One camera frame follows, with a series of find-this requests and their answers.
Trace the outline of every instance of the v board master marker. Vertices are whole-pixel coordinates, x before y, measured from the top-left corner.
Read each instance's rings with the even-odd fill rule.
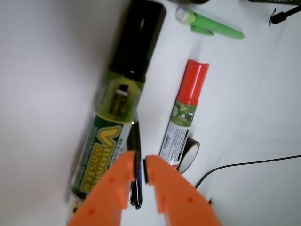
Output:
[[[165,14],[162,4],[151,1],[135,0],[129,9],[72,180],[72,191],[81,199],[124,152]]]
[[[209,64],[188,60],[159,154],[171,166],[177,167],[180,164],[208,68]]]

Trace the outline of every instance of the black pen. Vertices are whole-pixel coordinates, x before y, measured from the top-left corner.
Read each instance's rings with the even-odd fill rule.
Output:
[[[140,131],[137,114],[135,116],[131,131],[127,139],[127,149],[135,150],[141,156]],[[141,160],[139,165],[138,179],[131,182],[129,201],[136,209],[140,209],[142,205],[142,178],[141,178]]]

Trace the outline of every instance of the red marker cap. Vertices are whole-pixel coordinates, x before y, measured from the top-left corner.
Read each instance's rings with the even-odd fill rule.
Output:
[[[188,60],[177,100],[188,105],[198,105],[209,64]]]

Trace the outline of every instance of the red marker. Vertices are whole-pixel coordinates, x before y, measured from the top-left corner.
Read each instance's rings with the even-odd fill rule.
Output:
[[[180,164],[208,68],[209,64],[188,60],[180,92],[159,154],[171,166]]]

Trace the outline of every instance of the pen clip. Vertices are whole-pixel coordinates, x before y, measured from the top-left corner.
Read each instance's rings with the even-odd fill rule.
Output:
[[[204,27],[192,25],[191,30],[193,32],[214,36],[214,33],[211,30],[204,28]]]

